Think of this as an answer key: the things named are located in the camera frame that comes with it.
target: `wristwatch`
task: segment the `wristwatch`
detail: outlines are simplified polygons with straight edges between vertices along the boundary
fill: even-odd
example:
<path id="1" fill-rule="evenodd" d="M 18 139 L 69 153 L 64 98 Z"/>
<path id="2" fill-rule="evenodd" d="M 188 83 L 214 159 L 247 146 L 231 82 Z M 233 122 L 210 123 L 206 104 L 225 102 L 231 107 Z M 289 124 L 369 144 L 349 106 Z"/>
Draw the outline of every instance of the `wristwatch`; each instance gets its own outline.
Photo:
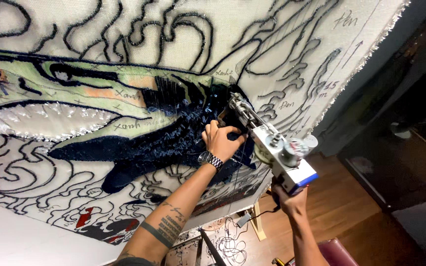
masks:
<path id="1" fill-rule="evenodd" d="M 218 173 L 221 170 L 221 167 L 223 167 L 223 162 L 213 155 L 210 151 L 204 151 L 200 156 L 198 156 L 198 162 L 208 162 L 216 167 L 216 172 Z"/>

